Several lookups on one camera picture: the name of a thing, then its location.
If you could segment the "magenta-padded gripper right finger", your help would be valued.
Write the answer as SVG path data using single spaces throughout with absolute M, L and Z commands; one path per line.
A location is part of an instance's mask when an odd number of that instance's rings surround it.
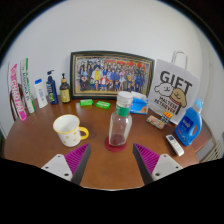
M 133 154 L 145 185 L 182 169 L 168 154 L 158 155 L 137 143 L 133 144 Z

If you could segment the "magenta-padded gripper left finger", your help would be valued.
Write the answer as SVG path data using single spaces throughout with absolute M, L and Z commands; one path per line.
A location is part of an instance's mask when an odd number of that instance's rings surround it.
M 66 155 L 55 155 L 42 169 L 79 185 L 90 155 L 91 145 L 85 144 Z

